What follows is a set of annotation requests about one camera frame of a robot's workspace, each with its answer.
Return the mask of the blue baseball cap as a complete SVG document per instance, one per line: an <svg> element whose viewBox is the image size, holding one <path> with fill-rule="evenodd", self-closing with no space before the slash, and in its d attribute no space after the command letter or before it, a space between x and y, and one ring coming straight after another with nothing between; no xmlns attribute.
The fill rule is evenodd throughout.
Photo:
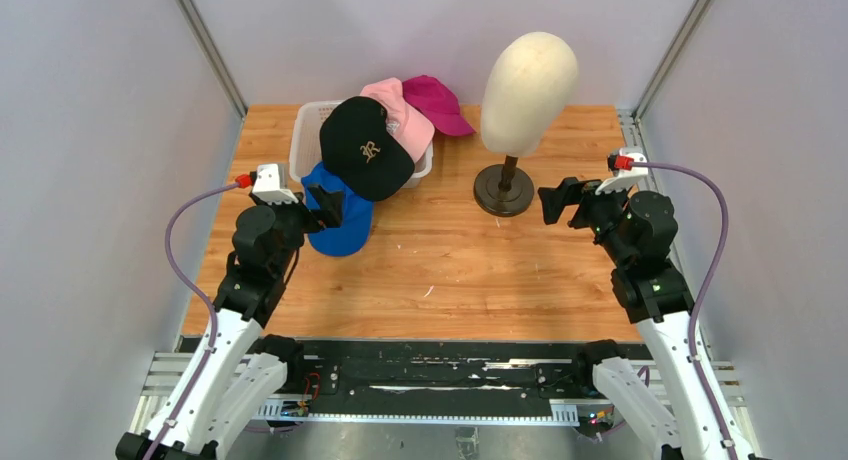
<svg viewBox="0 0 848 460"><path fill-rule="evenodd" d="M356 194L342 179L329 172L322 162L302 178L307 207L314 205L311 195L307 192L307 187L312 184L320 184L328 192L345 193L343 223L338 228L310 233L308 238L313 249L332 257L349 256L361 250L371 232L374 203Z"/></svg>

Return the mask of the black baseball cap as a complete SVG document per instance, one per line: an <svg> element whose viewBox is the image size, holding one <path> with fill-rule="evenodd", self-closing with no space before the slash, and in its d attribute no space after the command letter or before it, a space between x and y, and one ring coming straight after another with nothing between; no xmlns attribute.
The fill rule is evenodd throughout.
<svg viewBox="0 0 848 460"><path fill-rule="evenodd" d="M389 133L387 120L378 101L354 96L338 104L319 130L325 169L372 202L397 193L414 171L412 158Z"/></svg>

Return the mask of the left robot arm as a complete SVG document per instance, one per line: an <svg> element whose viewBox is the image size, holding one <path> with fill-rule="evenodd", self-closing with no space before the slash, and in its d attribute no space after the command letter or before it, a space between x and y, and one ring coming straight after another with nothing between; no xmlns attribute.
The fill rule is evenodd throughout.
<svg viewBox="0 0 848 460"><path fill-rule="evenodd" d="M341 225L344 193L319 184L307 195L280 189L281 198L241 176L254 204L236 220L233 249L209 313L203 344L141 433L125 433L119 459L223 459L259 407L279 390L298 391L306 380L302 349L292 338L261 335L291 279L308 233Z"/></svg>

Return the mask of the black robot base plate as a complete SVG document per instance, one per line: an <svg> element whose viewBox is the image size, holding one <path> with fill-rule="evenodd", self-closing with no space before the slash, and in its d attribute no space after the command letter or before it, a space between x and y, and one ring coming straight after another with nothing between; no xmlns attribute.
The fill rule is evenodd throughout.
<svg viewBox="0 0 848 460"><path fill-rule="evenodd" d="M314 415L541 417L557 401L605 408L586 386L580 343L303 339L279 395Z"/></svg>

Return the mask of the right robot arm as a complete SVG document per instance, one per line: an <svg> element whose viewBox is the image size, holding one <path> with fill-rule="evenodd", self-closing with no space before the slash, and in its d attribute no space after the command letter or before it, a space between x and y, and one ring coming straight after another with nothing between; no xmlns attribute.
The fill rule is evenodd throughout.
<svg viewBox="0 0 848 460"><path fill-rule="evenodd" d="M571 380L582 395L602 395L654 459L754 459L735 421L698 333L695 300L669 258L678 225L671 200L657 192L599 192L598 180L564 179L541 187L543 219L589 229L614 264L613 294L648 348L666 398L660 400L612 340L584 345Z"/></svg>

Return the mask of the light pink baseball cap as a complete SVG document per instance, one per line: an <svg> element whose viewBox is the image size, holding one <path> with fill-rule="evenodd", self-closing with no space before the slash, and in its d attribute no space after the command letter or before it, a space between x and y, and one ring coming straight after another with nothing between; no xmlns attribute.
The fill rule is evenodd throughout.
<svg viewBox="0 0 848 460"><path fill-rule="evenodd" d="M402 82L395 77L366 85L360 91L387 111L387 131L406 150L413 162L425 154L435 134L432 122L408 103Z"/></svg>

